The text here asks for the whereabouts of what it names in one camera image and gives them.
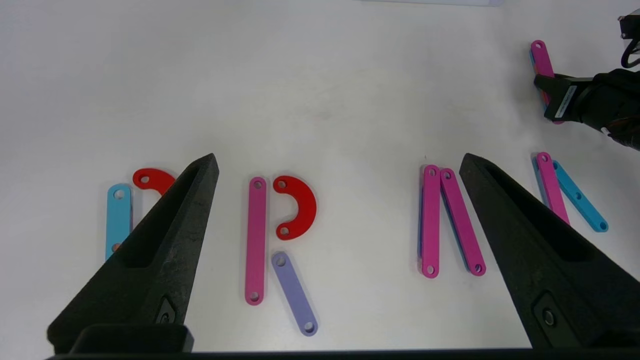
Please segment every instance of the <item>white label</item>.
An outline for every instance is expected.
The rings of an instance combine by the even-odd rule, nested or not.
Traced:
[[[560,108],[558,108],[558,112],[556,113],[556,119],[560,119],[564,116],[564,112],[569,107],[569,102],[571,102],[571,99],[573,99],[573,95],[575,94],[575,91],[577,89],[578,87],[575,85],[569,86],[569,90],[566,91],[564,99],[562,100],[562,104],[560,104]]]

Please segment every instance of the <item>red semicircle piece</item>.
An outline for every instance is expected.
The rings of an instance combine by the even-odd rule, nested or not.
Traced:
[[[278,176],[273,181],[273,189],[277,193],[291,195],[298,203],[298,214],[289,222],[276,228],[276,235],[281,240],[293,240],[304,234],[316,219],[316,197],[309,186],[293,176]]]
[[[173,185],[175,178],[166,171],[156,168],[141,168],[133,174],[133,183],[142,190],[153,189],[164,195]]]

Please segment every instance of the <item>black cable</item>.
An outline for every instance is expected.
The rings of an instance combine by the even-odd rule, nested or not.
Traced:
[[[638,52],[638,50],[636,49],[638,42],[640,42],[640,38],[634,38],[633,40],[631,40],[631,44],[627,46],[627,48],[625,49],[625,52],[622,54],[621,63],[623,68],[631,69],[632,67],[640,64],[640,58],[636,59],[632,63],[629,63],[629,56],[631,56],[631,54],[635,54]]]

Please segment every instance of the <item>white table surface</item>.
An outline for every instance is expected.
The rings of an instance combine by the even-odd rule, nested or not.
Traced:
[[[484,156],[540,196],[548,151],[609,221],[574,227],[640,278],[640,154],[542,117],[527,49],[556,72],[619,66],[617,17],[640,1],[507,0],[499,8],[354,0],[3,1],[0,4],[0,357],[52,354],[45,330],[101,266],[106,191],[142,167],[220,164],[186,325],[195,350],[530,346],[476,214],[488,267],[464,269],[441,219],[441,271],[415,253],[419,168]],[[314,189],[311,230],[275,227],[319,330],[300,334],[272,269],[244,302],[247,184],[296,174]],[[155,203],[134,191],[134,222]]]

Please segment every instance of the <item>magenta bar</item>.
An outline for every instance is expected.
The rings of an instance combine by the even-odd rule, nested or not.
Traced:
[[[471,219],[469,219],[469,213],[467,213],[465,201],[462,199],[456,175],[453,170],[446,168],[440,172],[440,180],[444,191],[445,203],[449,208],[449,214],[458,235],[458,242],[460,243],[467,269],[475,276],[482,276],[486,272],[486,265],[478,245],[476,233],[471,225]]]
[[[422,182],[422,274],[434,279],[440,273],[440,169],[435,165],[424,168]]]
[[[262,177],[251,179],[244,278],[244,299],[249,305],[258,305],[264,298],[268,191],[269,187],[265,179]]]
[[[554,169],[554,161],[546,152],[541,152],[536,156],[536,163],[538,164],[538,171],[540,172],[540,180],[545,189],[545,195],[547,196],[547,206],[567,224],[569,223],[569,216],[566,214],[566,208],[564,207],[564,200],[562,199],[562,193],[560,192],[560,185],[558,184],[558,178],[556,177],[556,170]]]

